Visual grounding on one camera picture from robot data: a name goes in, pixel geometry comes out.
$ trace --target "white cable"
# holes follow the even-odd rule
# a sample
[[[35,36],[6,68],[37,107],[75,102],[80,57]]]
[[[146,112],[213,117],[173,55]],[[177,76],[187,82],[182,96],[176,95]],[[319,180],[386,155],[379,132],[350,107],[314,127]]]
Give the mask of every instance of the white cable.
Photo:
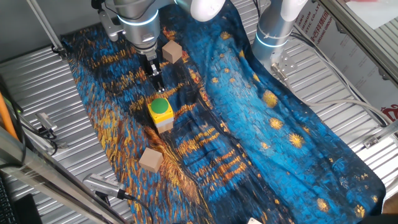
[[[342,103],[353,103],[356,105],[360,105],[363,107],[366,107],[367,109],[373,111],[374,113],[376,113],[377,115],[379,115],[384,121],[386,121],[387,124],[391,124],[392,121],[390,120],[390,118],[387,117],[387,115],[385,115],[384,113],[382,113],[381,111],[379,111],[377,108],[375,108],[374,106],[371,106],[365,102],[359,101],[359,100],[331,100],[331,101],[326,101],[326,102],[322,102],[322,103],[311,103],[308,101],[305,101],[304,99],[302,99],[301,97],[299,97],[296,92],[293,90],[292,86],[290,85],[290,83],[286,80],[285,84],[287,86],[287,88],[299,99],[301,100],[303,103],[305,103],[308,106],[329,106],[329,105],[335,105],[335,104],[342,104]]]
[[[309,46],[308,44],[306,44],[305,42],[301,42],[301,41],[297,41],[297,40],[290,40],[290,41],[294,41],[294,42],[300,42],[301,44],[304,44],[308,47],[310,47],[310,49],[313,49],[311,46]],[[327,60],[325,60],[315,49],[313,49],[313,51],[315,51],[315,53],[324,61],[326,62],[328,65],[330,65],[331,67],[333,67],[339,74],[340,77],[346,82],[346,87],[348,88],[348,90],[353,94],[353,96],[355,96],[355,93],[352,91],[352,89],[350,88],[349,85],[349,81],[346,79],[346,77],[330,62],[328,62]],[[285,84],[287,86],[287,88],[302,102],[304,102],[306,105],[308,106],[329,106],[329,105],[334,105],[334,104],[342,104],[342,103],[353,103],[356,105],[360,105],[363,107],[366,107],[367,109],[371,110],[372,112],[376,113],[377,115],[379,115],[387,124],[391,124],[392,121],[390,120],[390,118],[385,115],[383,112],[381,112],[380,110],[378,110],[377,108],[375,108],[374,106],[371,106],[365,102],[359,101],[359,100],[332,100],[332,101],[326,101],[326,102],[322,102],[322,103],[311,103],[308,101],[305,101],[304,99],[302,99],[301,97],[299,97],[296,92],[293,90],[292,85],[289,83],[288,80],[285,81]]]

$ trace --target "metal clamp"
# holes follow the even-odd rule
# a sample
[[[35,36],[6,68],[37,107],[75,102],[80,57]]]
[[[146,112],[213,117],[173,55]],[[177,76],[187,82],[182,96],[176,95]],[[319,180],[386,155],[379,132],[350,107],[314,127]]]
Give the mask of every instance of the metal clamp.
[[[394,121],[392,124],[388,125],[383,130],[379,131],[374,136],[367,139],[363,144],[366,147],[366,149],[369,149],[375,144],[392,136],[396,132],[398,132],[398,120]]]
[[[109,39],[111,39],[113,42],[117,41],[119,39],[118,32],[123,31],[122,26],[113,24],[111,18],[105,10],[99,11],[98,15]]]

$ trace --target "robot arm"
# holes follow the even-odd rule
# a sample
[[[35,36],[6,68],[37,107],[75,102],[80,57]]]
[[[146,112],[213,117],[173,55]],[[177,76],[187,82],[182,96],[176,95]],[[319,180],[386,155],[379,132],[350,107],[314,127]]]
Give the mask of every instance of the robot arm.
[[[252,51],[269,72],[272,64],[279,64],[282,58],[288,58],[284,55],[284,45],[292,32],[296,17],[307,1],[271,0],[271,5],[262,13]]]
[[[160,34],[159,9],[176,4],[200,22],[214,18],[223,7],[225,0],[113,0],[120,25],[114,25],[108,13],[102,9],[104,0],[92,0],[99,18],[112,41],[119,33],[126,36],[137,52],[142,55],[141,63],[157,91],[164,91],[162,71],[155,52]]]

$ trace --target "wooden cube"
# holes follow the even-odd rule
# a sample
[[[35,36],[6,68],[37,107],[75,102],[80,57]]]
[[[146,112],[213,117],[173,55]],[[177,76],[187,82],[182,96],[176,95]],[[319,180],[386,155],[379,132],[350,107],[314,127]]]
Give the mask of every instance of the wooden cube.
[[[165,46],[162,47],[163,58],[171,63],[175,63],[182,57],[182,47],[178,43],[170,40]]]
[[[139,165],[141,168],[151,171],[157,172],[159,170],[160,165],[163,161],[162,153],[155,151],[150,148],[146,148],[143,155],[139,159]]]

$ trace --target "wooden block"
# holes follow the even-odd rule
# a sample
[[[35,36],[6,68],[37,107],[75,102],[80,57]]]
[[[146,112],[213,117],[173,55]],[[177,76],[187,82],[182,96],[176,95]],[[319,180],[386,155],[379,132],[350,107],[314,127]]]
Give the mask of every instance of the wooden block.
[[[157,172],[162,164],[162,161],[162,153],[146,148],[138,163],[145,170]]]
[[[157,132],[158,132],[159,134],[160,134],[160,133],[163,133],[163,132],[168,131],[168,130],[170,130],[170,129],[173,128],[173,122],[167,123],[167,124],[165,124],[165,125],[163,125],[163,126],[156,127],[156,128],[157,128]]]
[[[165,46],[162,47],[163,58],[171,63],[175,63],[182,57],[182,47],[178,43],[170,40]]]

